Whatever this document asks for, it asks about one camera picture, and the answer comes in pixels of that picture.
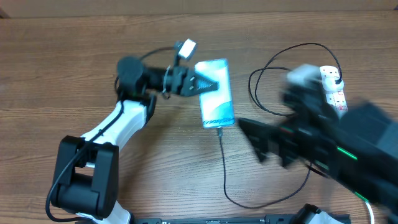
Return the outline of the Galaxy S24 smartphone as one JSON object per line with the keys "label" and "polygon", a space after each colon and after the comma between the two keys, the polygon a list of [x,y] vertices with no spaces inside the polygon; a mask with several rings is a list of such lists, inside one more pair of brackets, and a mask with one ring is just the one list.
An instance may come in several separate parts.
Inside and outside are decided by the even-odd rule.
{"label": "Galaxy S24 smartphone", "polygon": [[235,122],[228,60],[225,58],[198,62],[195,71],[218,83],[218,89],[199,96],[202,125],[220,128]]}

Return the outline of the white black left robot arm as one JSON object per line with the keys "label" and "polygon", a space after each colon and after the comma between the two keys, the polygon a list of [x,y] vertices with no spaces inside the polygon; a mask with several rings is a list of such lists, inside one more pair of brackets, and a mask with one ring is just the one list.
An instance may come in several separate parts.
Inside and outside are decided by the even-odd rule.
{"label": "white black left robot arm", "polygon": [[58,147],[53,184],[45,212],[53,222],[135,223],[117,201],[119,153],[154,114],[156,92],[190,97],[215,91],[220,84],[192,68],[144,65],[141,58],[119,60],[114,110],[80,137],[65,136]]}

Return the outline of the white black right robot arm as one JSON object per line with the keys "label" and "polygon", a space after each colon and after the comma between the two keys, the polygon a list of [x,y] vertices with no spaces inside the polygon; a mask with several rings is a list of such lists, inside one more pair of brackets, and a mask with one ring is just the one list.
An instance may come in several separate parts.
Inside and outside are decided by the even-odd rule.
{"label": "white black right robot arm", "polygon": [[397,122],[365,101],[338,117],[323,88],[290,86],[284,103],[295,111],[277,124],[240,118],[239,127],[260,161],[268,153],[282,167],[307,160],[331,179],[389,211],[397,223]]}

